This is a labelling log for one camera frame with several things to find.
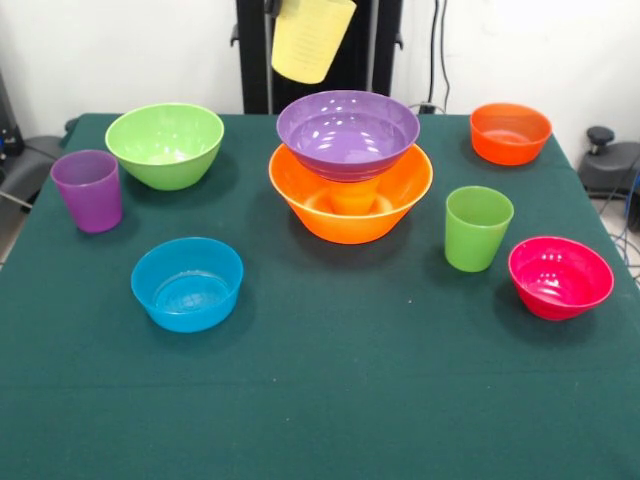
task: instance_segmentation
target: white wall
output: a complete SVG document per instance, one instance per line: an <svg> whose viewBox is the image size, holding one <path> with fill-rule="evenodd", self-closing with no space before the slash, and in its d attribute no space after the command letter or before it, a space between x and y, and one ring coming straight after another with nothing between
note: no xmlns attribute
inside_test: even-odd
<svg viewBox="0 0 640 480"><path fill-rule="evenodd" d="M405 0L392 96L407 103L428 95L433 4ZM494 101L530 105L549 117L574 165L591 125L640 140L639 21L638 0L449 0L449 112ZM442 103L441 77L436 85L434 102Z"/></svg>
<svg viewBox="0 0 640 480"><path fill-rule="evenodd" d="M432 0L404 0L392 96L428 92ZM492 101L544 112L576 162L585 129L640 137L638 0L449 0L449 111ZM0 0L0 66L26 135L82 112L189 101L242 111L235 0ZM443 83L437 80L436 102Z"/></svg>
<svg viewBox="0 0 640 480"><path fill-rule="evenodd" d="M0 0L0 69L25 135L87 111L242 112L235 0Z"/></svg>

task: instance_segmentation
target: cup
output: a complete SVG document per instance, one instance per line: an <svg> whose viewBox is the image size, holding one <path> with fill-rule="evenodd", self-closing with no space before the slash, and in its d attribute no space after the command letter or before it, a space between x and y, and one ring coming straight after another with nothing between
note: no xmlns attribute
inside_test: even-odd
<svg viewBox="0 0 640 480"><path fill-rule="evenodd" d="M102 150L70 153L53 164L51 178L83 232L105 232L122 220L118 161L113 155Z"/></svg>
<svg viewBox="0 0 640 480"><path fill-rule="evenodd" d="M513 204L502 193L469 186L447 197L444 253L463 272L481 272L493 262L513 218Z"/></svg>
<svg viewBox="0 0 640 480"><path fill-rule="evenodd" d="M367 215L378 196L380 177L362 182L329 181L329 199L338 215Z"/></svg>
<svg viewBox="0 0 640 480"><path fill-rule="evenodd" d="M351 0L284 0L273 36L273 69L296 82L322 82L355 9Z"/></svg>

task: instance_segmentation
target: bowl rim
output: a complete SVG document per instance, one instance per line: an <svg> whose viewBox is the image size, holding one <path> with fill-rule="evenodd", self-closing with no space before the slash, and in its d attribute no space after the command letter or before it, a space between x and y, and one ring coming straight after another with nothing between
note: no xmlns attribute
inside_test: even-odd
<svg viewBox="0 0 640 480"><path fill-rule="evenodd" d="M230 297L232 297L233 295L235 295L238 290L240 290L240 286L242 285L242 281L244 279L244 263L242 262L242 257L240 256L240 254L233 248L231 247L229 244L224 243L220 240L216 240L215 238L210 238L210 237L180 237L180 238L174 238L173 240L168 240L166 242L160 243L158 245L156 245L155 247L153 247L152 249L150 249L148 252L146 252L142 257L140 257L138 259L138 261L136 262L135 266L133 267L133 270L131 271L131 277L130 277L130 284L131 284L131 291L133 292L133 295L136 297L136 300L138 300L138 302L145 308L145 309L149 309L152 310L154 312L158 312L161 313L163 315L172 315L172 316L184 316L184 315L192 315L193 312L167 312L166 310L161 310L159 308L156 308L155 305L151 304L151 303L147 303L146 301L143 301L142 298L140 298L140 295L138 294L138 291L135 288L134 285L134 279L136 277L136 273L139 271L140 265L142 264L143 261L148 260L148 257L153 254L154 252L157 252L159 249L164 248L168 245L174 244L174 243L183 243L185 241L190 242L190 241L205 241L206 243L213 243L213 244L217 244L219 246L224 247L225 249L227 249L229 251L229 253L231 253L231 256L233 258L235 258L238 261L238 264L240 265L240 275L238 277L238 282L237 284L234 283L234 285L232 285L232 288L229 288L229 293L227 294L227 296L225 298L223 298L222 300L220 300L220 302L216 305L210 305L209 307L204 308L201 311L207 311L207 310L212 310L214 308L217 308L218 305L222 304L223 302L226 302Z"/></svg>
<svg viewBox="0 0 640 480"><path fill-rule="evenodd" d="M374 213L374 214L367 214L367 215L339 215L337 213L329 213L329 212L323 212L320 210L315 210L313 208L309 208L308 206L293 200L292 198L290 198L288 195L285 195L285 193L280 189L280 187L278 187L278 185L276 184L274 178L273 178L273 160L276 157L276 155L278 155L282 150L284 149L289 149L289 147L287 147L284 143L281 143L278 148L276 148L276 150L273 152L273 154L271 155L271 159L269 160L269 180L271 181L271 185L273 185L273 188L276 189L276 191L280 194L280 196L282 198L284 198L287 203L291 203L293 205L295 205L296 207L305 210L309 213L312 213L314 215L319 215L322 217L326 217L326 218L338 218L338 219L351 219L351 220L366 220L366 219L370 219L370 218L382 218L382 217L387 217L387 216L391 216L394 215L396 213L400 213L408 208L413 207L416 203L418 203L422 197L424 197L427 192L429 191L429 189L431 188L431 185L433 184L433 177L435 176L434 171L433 171L433 165L431 164L431 160L429 159L429 156L425 153L424 150L422 150L417 144L413 144L411 145L408 149L407 152L409 150L412 149L417 149L417 151L420 153L420 156L422 157L422 159L424 160L424 162L427 164L427 169L430 172L429 175L429 179L427 180L427 183L425 184L424 188L422 189L422 191L420 192L419 195L416 196L416 198L414 198L413 200L411 200L410 202L405 203L404 205L394 208L393 210L390 210L388 212L382 212L382 213Z"/></svg>
<svg viewBox="0 0 640 480"><path fill-rule="evenodd" d="M202 153L199 153L197 155L190 155L189 157L185 158L184 160L181 160L180 162L174 162L174 163L162 163L162 164L154 164L154 163L144 163L144 162L138 162L136 160L132 160L131 158L127 158L124 155L120 155L119 153L116 153L115 149L113 148L113 146L110 144L109 142L109 135L112 133L112 129L121 121L124 121L125 118L128 118L136 113L139 113L141 111L144 110L152 110L154 108L159 108L159 107L189 107L195 110L200 110L202 112L207 113L208 115L212 116L217 123L220 125L220 135L218 136L218 138L215 140L215 142L213 142L213 145L211 147L209 147L207 150L205 150ZM123 113L122 115L120 115L118 118L116 118L113 122L111 122L111 125L109 125L109 128L107 128L107 131L104 134L104 143L107 146L107 149L109 150L109 153L111 153L113 156L115 156L119 161L123 161L123 162L127 162L127 163L131 163L132 165L142 165L142 166L149 166L149 167L173 167L177 164L183 164L183 163L188 163L191 162L193 160L197 160L198 158L202 157L203 155L206 155L207 153L210 153L212 150L216 149L220 143L222 142L222 138L224 137L224 122L222 121L222 119L220 118L220 116L213 112L212 110L209 110L208 108L202 107L200 105L196 105L193 103L184 103L184 102L164 102L164 103L153 103L150 105L144 105L142 107L138 107L138 108L134 108L133 110L129 110L128 112Z"/></svg>
<svg viewBox="0 0 640 480"><path fill-rule="evenodd" d="M540 119L546 124L547 126L547 134L538 139L535 140L533 142L527 142L527 143L521 143L521 142L511 142L509 140L500 140L499 143L503 144L503 145L509 145L512 147L527 147L527 146L531 146L531 145L539 145L541 143L545 143L547 140L549 140L549 138L551 138L551 135L553 135L553 124L551 123L551 121L549 120L549 118L547 118L546 115L544 115L543 113L539 112L538 110L531 108L527 105L522 105L520 103L512 103L512 102L494 102L494 103L487 103L485 105L481 105L478 108L476 108L473 112L471 112L471 115L469 116L469 124L471 125L471 129L473 131L475 131L476 133L478 133L479 135L482 135L485 138L488 138L483 130L480 130L480 128L478 128L477 125L475 125L473 123L473 119L474 117L476 117L476 114L479 113L480 111L486 109L486 108L490 108L490 107L517 107L520 108L522 110L525 110L529 113L532 113L538 117L540 117Z"/></svg>
<svg viewBox="0 0 640 480"><path fill-rule="evenodd" d="M418 140L418 137L420 136L420 130L421 130L420 120L418 119L417 115L415 115L411 111L411 109L409 107L407 107L405 104L399 102L398 100L394 100L393 98L391 98L391 97L389 97L387 95L382 95L380 93L375 93L375 92L369 92L369 91L366 91L366 90L348 90L348 89L345 89L345 90L325 90L323 92L311 93L309 95L305 95L304 97L300 97L297 100L294 100L289 105L287 105L280 112L280 114L278 115L278 119L276 120L276 131L278 132L278 137L280 138L280 141L283 144L285 144L289 148L289 150L295 152L298 155L303 155L303 156L309 157L309 158L311 158L314 161L317 161L319 163L329 163L329 164L332 163L332 162L327 162L325 160L321 160L321 159L312 157L308 153L305 153L305 152L303 152L301 150L298 150L298 149L294 148L293 146L289 145L288 139L285 139L283 137L283 135L282 135L282 128L280 127L280 125L281 125L282 118L284 117L285 113L288 112L290 109L294 108L296 105L299 105L300 103L308 101L308 99L311 98L311 97L323 97L323 96L329 96L329 95L335 95L335 94L344 94L344 95L357 94L357 95L363 95L363 96L378 97L380 99L384 99L384 101L386 101L386 102L394 103L394 104L398 105L399 107L401 107L403 109L406 109L411 114L411 117L415 120L414 124L416 125L416 134L413 136L413 138L407 139L407 144L405 146L403 146L402 148L399 148L397 151L394 151L393 153L390 153L390 154L386 155L384 159L376 160L375 162L378 162L378 163L384 162L384 160L386 160L387 158L391 158L391 157L403 154L409 148L411 148L411 145L414 145L416 143L416 141Z"/></svg>
<svg viewBox="0 0 640 480"><path fill-rule="evenodd" d="M522 282L520 282L518 280L518 278L515 275L515 272L513 271L513 256L515 255L515 253L522 248L522 246L526 245L527 243L531 242L531 241L537 241L537 240L553 240L553 241L560 241L561 243L569 243L569 244L573 244L576 245L578 247L580 247L583 250L586 250L588 252L591 252L593 255L595 255L595 257L598 259L598 261L600 261L605 267L607 272L609 273L609 288L606 291L606 293L602 296L600 296L599 298L597 298L596 300L593 300L591 302L587 302L587 303L563 303L563 302L558 302L555 301L553 299L548 299L548 298L542 298L540 297L537 293L532 292L531 290L529 290ZM519 242L516 246L514 246L511 249L511 252L509 252L509 257L507 258L507 267L509 268L509 275L511 276L511 280L513 281L513 283L515 285L517 285L519 288L522 288L525 292L527 292L529 295L535 297L536 299L548 304L548 305L553 305L555 307L560 307L563 309L581 309L581 310L589 310L590 308L596 307L598 305L600 305L602 302L604 302L609 295L611 295L611 292L613 292L613 288L615 287L615 283L616 283L616 279L615 279L615 275L613 274L613 270L611 269L611 266L609 265L609 263L602 257L602 255L600 255L598 252L596 252L594 249L588 247L587 245L585 245L584 243L578 242L577 240L572 240L570 238L566 238L566 237L561 237L561 236L556 236L556 235L538 235L535 237L529 237L526 238L524 240L522 240L521 242Z"/></svg>

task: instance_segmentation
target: yellow cup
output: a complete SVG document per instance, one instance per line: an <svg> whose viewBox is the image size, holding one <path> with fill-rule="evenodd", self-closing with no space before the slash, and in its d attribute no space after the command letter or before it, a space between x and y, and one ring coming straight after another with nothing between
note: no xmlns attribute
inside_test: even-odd
<svg viewBox="0 0 640 480"><path fill-rule="evenodd" d="M322 82L355 9L351 0L284 0L273 36L273 69L296 82Z"/></svg>

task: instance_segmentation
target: green bowl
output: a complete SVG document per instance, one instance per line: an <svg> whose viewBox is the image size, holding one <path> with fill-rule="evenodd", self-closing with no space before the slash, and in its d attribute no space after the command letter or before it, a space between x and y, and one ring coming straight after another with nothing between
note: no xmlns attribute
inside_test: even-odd
<svg viewBox="0 0 640 480"><path fill-rule="evenodd" d="M157 190L180 190L202 178L220 149L224 124L206 108L149 105L114 121L105 136L120 165Z"/></svg>

